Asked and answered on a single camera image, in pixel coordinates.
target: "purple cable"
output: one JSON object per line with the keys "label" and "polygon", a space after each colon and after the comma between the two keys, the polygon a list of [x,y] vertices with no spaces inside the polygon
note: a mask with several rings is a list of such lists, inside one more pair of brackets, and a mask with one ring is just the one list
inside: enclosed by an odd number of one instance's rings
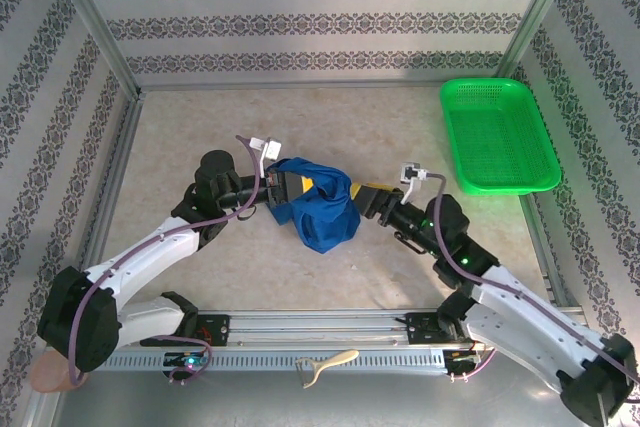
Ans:
{"label": "purple cable", "polygon": [[187,377],[186,379],[181,380],[180,383],[182,385],[188,384],[192,380],[195,380],[198,377],[200,377],[200,375],[205,370],[207,370],[207,368],[211,365],[211,360],[213,359],[213,349],[204,340],[190,339],[188,337],[176,337],[174,335],[158,335],[158,336],[156,336],[154,338],[158,339],[158,340],[173,340],[173,341],[177,341],[177,342],[192,342],[192,343],[195,343],[195,344],[202,345],[205,348],[205,350],[207,351],[207,361],[205,362],[205,364],[202,367],[200,367],[195,372],[193,372],[191,369],[188,369],[187,367],[176,367],[175,369],[173,369],[169,373],[169,382],[173,382],[174,381],[173,376],[175,374],[177,374],[178,372],[187,372],[187,373],[191,374],[191,376]]}
{"label": "purple cable", "polygon": [[[440,230],[440,210],[442,208],[442,196],[444,195],[444,189],[445,189],[445,186],[447,185],[447,179],[442,174],[427,174],[427,177],[432,177],[434,179],[440,179],[440,188],[438,189],[438,194],[436,195],[436,203],[435,203],[435,206],[434,206],[435,209],[434,209],[434,214],[433,214],[433,224],[434,224],[434,227],[435,227],[434,230],[435,230],[435,234],[436,234],[436,239],[438,240],[438,247],[440,247],[440,251],[442,252],[442,255],[444,255],[444,258],[447,260],[447,262],[453,268],[453,270],[455,270],[458,274],[460,274],[462,277],[470,280],[471,282],[474,282],[476,284],[488,284],[488,285],[491,285],[491,286],[496,287],[498,289],[504,290],[505,292],[509,292],[510,294],[514,294],[514,295],[520,297],[525,302],[531,304],[536,310],[538,310],[539,312],[544,314],[545,317],[547,317],[554,324],[556,324],[558,327],[560,327],[562,330],[564,330],[567,334],[569,334],[571,337],[573,337],[576,341],[578,341],[581,344],[587,346],[593,352],[598,354],[600,357],[602,357],[604,360],[606,360],[611,365],[613,365],[616,369],[618,369],[620,372],[622,372],[628,379],[630,379],[633,382],[635,382],[636,384],[640,385],[640,378],[638,377],[637,374],[634,374],[629,369],[627,369],[624,365],[622,365],[620,362],[618,362],[616,359],[614,359],[609,354],[607,354],[604,350],[602,350],[598,346],[592,344],[589,340],[587,340],[585,337],[583,337],[578,332],[573,330],[571,327],[566,325],[564,322],[562,322],[560,319],[558,319],[555,315],[551,314],[550,312],[547,312],[547,310],[544,307],[542,307],[540,304],[538,304],[538,302],[534,298],[528,296],[527,294],[525,294],[524,292],[522,292],[520,290],[514,289],[510,285],[505,285],[505,284],[503,284],[501,282],[496,282],[496,281],[490,280],[490,279],[483,279],[482,277],[478,277],[477,275],[470,274],[469,272],[464,270],[462,267],[460,267],[456,263],[456,261],[453,260],[453,257],[451,257],[451,254],[447,250],[447,246],[444,243],[444,239],[442,237],[442,231]],[[635,399],[630,399],[630,400],[631,400],[631,402],[629,402],[629,400],[627,402],[628,403],[634,403],[633,401]]]}
{"label": "purple cable", "polygon": [[494,355],[496,355],[495,349],[491,351],[491,353],[487,357],[487,360],[485,360],[483,363],[481,363],[478,367],[473,369],[471,372],[469,372],[468,374],[465,374],[465,375],[455,375],[453,378],[456,379],[456,380],[458,380],[458,379],[464,380],[464,379],[469,379],[469,378],[473,377],[476,374],[479,374],[480,371],[482,369],[484,369],[489,362],[491,362],[491,359],[493,359]]}
{"label": "purple cable", "polygon": [[[162,232],[161,234],[158,234],[155,237],[152,237],[144,241],[140,245],[131,249],[129,252],[127,252],[118,260],[116,260],[110,268],[104,271],[102,276],[100,276],[98,280],[96,280],[93,283],[93,285],[89,288],[87,293],[84,295],[84,297],[80,301],[80,304],[78,305],[78,309],[76,310],[76,314],[73,317],[73,323],[71,324],[71,334],[69,335],[69,355],[67,356],[67,358],[69,360],[69,378],[71,380],[71,384],[73,384],[74,386],[79,385],[80,382],[82,381],[82,378],[84,377],[84,373],[80,373],[80,375],[76,377],[76,369],[75,369],[76,344],[78,342],[78,329],[80,328],[80,320],[82,319],[82,314],[84,313],[84,309],[87,307],[87,304],[89,303],[89,299],[91,299],[91,296],[98,290],[100,285],[102,285],[102,283],[105,280],[111,277],[113,275],[113,272],[118,270],[122,266],[122,264],[124,264],[127,260],[129,260],[134,255],[138,254],[140,251],[146,249],[150,245],[158,241],[163,241],[165,236],[177,234],[179,232],[184,232],[185,230],[197,229],[200,227],[206,227],[208,225],[214,225],[214,224],[220,224],[222,222],[226,222],[227,220],[233,219],[234,217],[237,217],[242,212],[247,210],[251,206],[253,201],[256,200],[256,196],[258,195],[258,188],[260,187],[260,165],[258,164],[258,159],[256,157],[256,154],[253,152],[253,149],[249,145],[249,140],[239,135],[236,135],[236,139],[242,142],[242,145],[244,145],[245,148],[249,151],[249,155],[251,156],[251,162],[253,163],[253,173],[255,176],[255,181],[253,183],[253,192],[251,192],[251,196],[249,197],[249,200],[247,200],[247,202],[242,207],[238,208],[238,210],[236,210],[235,212],[225,215],[224,217],[220,217],[219,219],[206,220],[203,222],[196,222],[194,224],[189,224],[189,225],[182,225],[180,227],[176,227],[175,229],[170,229],[170,230],[167,230],[166,232]],[[196,342],[196,340],[189,339],[189,342]]]}

